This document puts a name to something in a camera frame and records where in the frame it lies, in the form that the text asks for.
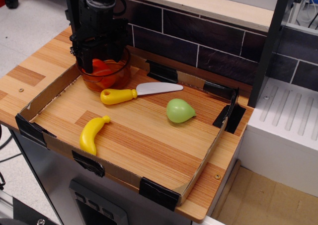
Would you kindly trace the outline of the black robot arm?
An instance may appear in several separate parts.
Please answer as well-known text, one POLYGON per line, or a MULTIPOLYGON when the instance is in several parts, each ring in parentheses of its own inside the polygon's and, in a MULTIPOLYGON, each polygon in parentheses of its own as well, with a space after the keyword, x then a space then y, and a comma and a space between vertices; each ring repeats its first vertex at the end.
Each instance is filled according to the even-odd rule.
POLYGON ((71 53, 78 66, 93 73, 93 59, 120 61, 127 45, 125 0, 66 0, 71 24, 71 53))

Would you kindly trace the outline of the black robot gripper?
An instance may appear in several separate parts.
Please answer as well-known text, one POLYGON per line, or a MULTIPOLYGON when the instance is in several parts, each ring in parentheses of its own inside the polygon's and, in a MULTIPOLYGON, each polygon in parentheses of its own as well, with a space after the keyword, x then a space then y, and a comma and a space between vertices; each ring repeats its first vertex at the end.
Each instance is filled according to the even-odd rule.
POLYGON ((72 34, 71 53, 86 73, 93 72, 92 60, 101 48, 118 62, 126 46, 128 20, 120 18, 125 0, 78 0, 79 28, 72 34))

